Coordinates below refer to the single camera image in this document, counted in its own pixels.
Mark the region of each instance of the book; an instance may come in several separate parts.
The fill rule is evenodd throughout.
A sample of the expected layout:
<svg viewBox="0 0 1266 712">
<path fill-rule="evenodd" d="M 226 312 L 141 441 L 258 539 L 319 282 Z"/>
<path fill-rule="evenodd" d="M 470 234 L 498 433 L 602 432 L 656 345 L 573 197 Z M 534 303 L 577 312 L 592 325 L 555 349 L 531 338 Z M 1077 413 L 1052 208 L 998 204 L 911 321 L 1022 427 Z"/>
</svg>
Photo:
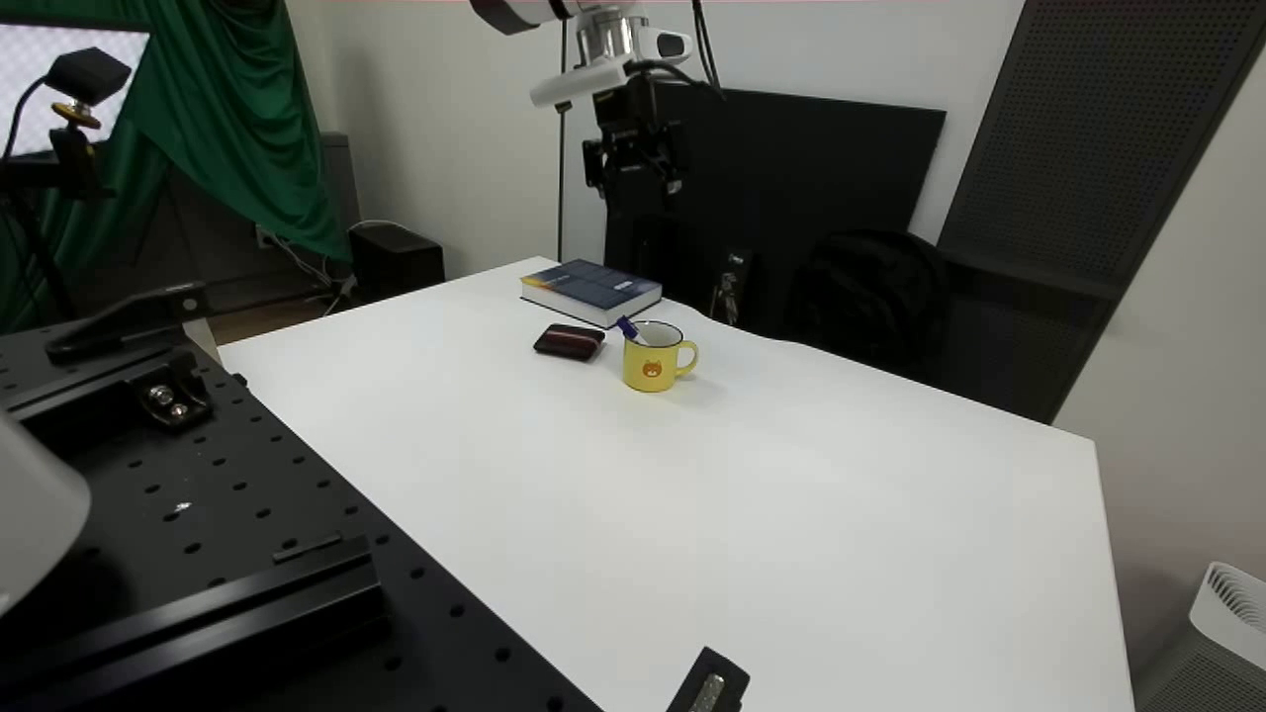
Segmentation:
<svg viewBox="0 0 1266 712">
<path fill-rule="evenodd" d="M 617 321 L 652 308 L 660 296 L 666 287 L 656 282 L 592 262 L 563 262 L 555 267 L 522 276 L 522 299 L 584 321 L 592 326 L 612 326 Z"/>
</svg>

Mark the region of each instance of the mug handle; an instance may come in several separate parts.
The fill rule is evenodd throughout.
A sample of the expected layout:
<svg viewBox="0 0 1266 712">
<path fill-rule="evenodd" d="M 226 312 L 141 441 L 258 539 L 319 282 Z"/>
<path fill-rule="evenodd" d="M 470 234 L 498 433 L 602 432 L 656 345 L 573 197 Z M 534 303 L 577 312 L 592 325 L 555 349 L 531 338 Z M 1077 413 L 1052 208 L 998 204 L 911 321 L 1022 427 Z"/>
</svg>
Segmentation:
<svg viewBox="0 0 1266 712">
<path fill-rule="evenodd" d="M 701 367 L 701 355 L 705 355 L 701 345 L 691 345 L 691 338 L 683 338 L 679 353 L 689 353 L 689 365 L 677 365 L 677 379 L 691 377 Z"/>
</svg>

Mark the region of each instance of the green curtain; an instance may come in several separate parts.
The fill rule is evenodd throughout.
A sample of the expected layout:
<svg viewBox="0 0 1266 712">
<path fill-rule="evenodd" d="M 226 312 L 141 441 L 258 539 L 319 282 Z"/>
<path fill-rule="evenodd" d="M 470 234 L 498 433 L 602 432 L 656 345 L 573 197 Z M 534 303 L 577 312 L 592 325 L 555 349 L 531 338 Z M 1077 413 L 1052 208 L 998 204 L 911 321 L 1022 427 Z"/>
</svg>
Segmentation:
<svg viewBox="0 0 1266 712">
<path fill-rule="evenodd" d="M 73 283 L 108 250 L 147 228 L 164 168 L 258 221 L 307 257 L 349 262 L 344 228 L 319 180 L 307 104 L 284 0 L 0 0 L 5 18 L 100 18 L 151 31 L 147 63 L 116 125 L 108 200 L 48 192 L 43 242 Z M 39 316 L 15 250 L 0 246 L 0 325 Z"/>
</svg>

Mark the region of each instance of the table surface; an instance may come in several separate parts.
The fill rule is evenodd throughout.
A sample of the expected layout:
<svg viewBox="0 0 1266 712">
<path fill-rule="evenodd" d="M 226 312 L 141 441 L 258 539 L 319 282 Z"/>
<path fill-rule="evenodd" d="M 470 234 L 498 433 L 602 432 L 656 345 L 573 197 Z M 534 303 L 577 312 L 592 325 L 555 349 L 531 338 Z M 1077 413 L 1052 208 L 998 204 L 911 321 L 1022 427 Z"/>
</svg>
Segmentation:
<svg viewBox="0 0 1266 712">
<path fill-rule="evenodd" d="M 221 349 L 311 449 L 609 712 L 701 644 L 750 712 L 1128 712 L 1097 446 L 683 303 L 667 396 L 542 361 L 550 262 Z"/>
</svg>

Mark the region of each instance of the black stand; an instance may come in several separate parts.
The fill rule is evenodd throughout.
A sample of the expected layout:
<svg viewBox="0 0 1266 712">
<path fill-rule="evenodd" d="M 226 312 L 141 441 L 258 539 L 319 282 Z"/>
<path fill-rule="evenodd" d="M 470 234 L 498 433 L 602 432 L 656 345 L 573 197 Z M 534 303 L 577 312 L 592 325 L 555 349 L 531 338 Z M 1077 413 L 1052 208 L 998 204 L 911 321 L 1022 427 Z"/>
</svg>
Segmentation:
<svg viewBox="0 0 1266 712">
<path fill-rule="evenodd" d="M 73 296 L 48 250 L 48 242 L 39 235 L 39 221 L 35 208 L 26 204 L 25 191 L 52 191 L 59 184 L 59 166 L 48 162 L 5 162 L 0 166 L 0 200 L 8 204 L 8 212 L 15 217 L 15 228 L 52 293 L 52 303 L 59 308 L 59 316 L 80 316 Z"/>
</svg>

